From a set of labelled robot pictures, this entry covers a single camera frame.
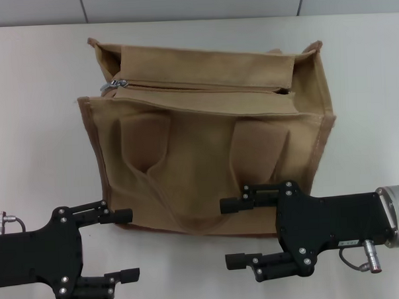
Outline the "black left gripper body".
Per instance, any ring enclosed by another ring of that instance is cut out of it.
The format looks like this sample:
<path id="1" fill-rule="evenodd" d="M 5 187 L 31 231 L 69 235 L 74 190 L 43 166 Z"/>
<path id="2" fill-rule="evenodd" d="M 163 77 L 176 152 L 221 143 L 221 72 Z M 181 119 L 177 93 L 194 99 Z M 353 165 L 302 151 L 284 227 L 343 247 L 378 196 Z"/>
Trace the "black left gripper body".
<path id="1" fill-rule="evenodd" d="M 59 207 L 39 230 L 0 235 L 0 287 L 43 283 L 72 294 L 83 267 L 73 209 Z"/>

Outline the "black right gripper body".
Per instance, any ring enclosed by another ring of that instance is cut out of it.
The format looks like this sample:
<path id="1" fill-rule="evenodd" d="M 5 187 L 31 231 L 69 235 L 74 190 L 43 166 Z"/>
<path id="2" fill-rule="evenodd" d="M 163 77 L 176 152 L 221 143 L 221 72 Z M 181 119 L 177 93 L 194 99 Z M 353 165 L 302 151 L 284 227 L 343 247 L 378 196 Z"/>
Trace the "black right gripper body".
<path id="1" fill-rule="evenodd" d="M 356 241 L 361 247 L 367 239 L 382 245 L 392 237 L 390 222 L 376 192 L 343 196 L 313 197 L 304 194 L 293 181 L 277 186 L 279 243 L 292 260 L 283 267 L 283 276 L 309 277 L 318 255 L 340 248 L 341 242 Z"/>

